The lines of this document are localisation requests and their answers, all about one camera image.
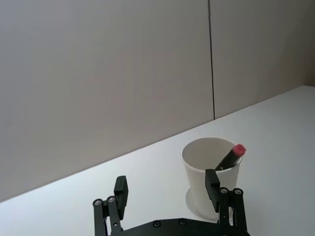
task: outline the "cup rim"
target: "cup rim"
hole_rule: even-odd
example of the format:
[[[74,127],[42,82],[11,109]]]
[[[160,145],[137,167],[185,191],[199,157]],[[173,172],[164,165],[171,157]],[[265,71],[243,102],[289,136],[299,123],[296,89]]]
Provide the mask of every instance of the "cup rim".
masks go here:
[[[233,144],[235,145],[235,142],[233,142],[233,141],[231,141],[231,140],[228,140],[228,139],[225,139],[225,138],[222,138],[222,137],[203,137],[203,138],[199,138],[199,139],[208,139],[208,138],[223,139],[223,140],[226,140],[226,141],[228,141],[228,142],[231,142],[231,143],[233,143]],[[188,164],[188,163],[184,160],[184,157],[183,157],[183,152],[184,152],[184,149],[187,147],[187,145],[190,144],[190,143],[192,143],[192,142],[194,142],[194,141],[196,141],[196,140],[199,140],[199,139],[192,140],[191,142],[187,143],[187,144],[184,146],[184,148],[183,148],[183,150],[182,150],[182,162],[183,162],[184,165],[187,166],[188,168],[190,168],[190,169],[192,169],[192,170],[194,170],[194,171],[200,172],[200,173],[204,173],[205,170],[201,170],[201,169],[198,169],[198,168],[196,168],[196,167],[194,167],[194,166],[191,166],[190,164]],[[243,157],[241,157],[240,161],[239,161],[235,166],[230,167],[230,168],[225,169],[225,170],[216,171],[216,172],[217,172],[217,173],[224,173],[224,172],[230,171],[231,169],[236,168],[238,165],[240,165],[242,161],[243,161]]]

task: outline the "gray wall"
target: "gray wall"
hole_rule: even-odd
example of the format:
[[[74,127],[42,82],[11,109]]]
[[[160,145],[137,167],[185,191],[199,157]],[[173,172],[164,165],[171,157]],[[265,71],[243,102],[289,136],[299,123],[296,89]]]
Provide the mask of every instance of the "gray wall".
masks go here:
[[[0,200],[213,119],[206,0],[5,0],[0,35]]]
[[[211,0],[216,117],[315,85],[315,1]]]

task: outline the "marker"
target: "marker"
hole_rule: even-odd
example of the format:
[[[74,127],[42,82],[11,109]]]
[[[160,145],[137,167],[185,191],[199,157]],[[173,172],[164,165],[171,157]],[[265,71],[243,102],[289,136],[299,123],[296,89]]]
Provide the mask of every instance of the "marker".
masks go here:
[[[215,168],[215,171],[226,170],[237,164],[237,161],[245,154],[246,149],[243,145],[238,144],[223,158],[223,160]]]

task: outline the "white paper cup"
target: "white paper cup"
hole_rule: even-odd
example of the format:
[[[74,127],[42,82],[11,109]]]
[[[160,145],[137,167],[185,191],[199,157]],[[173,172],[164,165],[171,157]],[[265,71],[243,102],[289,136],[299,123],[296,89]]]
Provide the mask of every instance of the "white paper cup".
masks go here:
[[[185,146],[182,152],[195,212],[209,220],[218,220],[205,187],[205,170],[214,169],[235,146],[222,138],[197,139]],[[216,171],[221,187],[233,190],[236,187],[239,164],[222,171]]]

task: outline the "table surface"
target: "table surface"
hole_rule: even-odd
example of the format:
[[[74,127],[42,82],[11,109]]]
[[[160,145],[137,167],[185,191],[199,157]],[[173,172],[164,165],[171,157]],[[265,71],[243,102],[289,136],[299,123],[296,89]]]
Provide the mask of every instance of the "table surface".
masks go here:
[[[181,151],[202,137],[247,148],[237,186],[252,236],[313,235],[315,88],[307,86],[2,202],[0,235],[93,236],[92,202],[112,195],[119,175],[129,185],[124,229],[156,219],[201,219],[186,206]]]

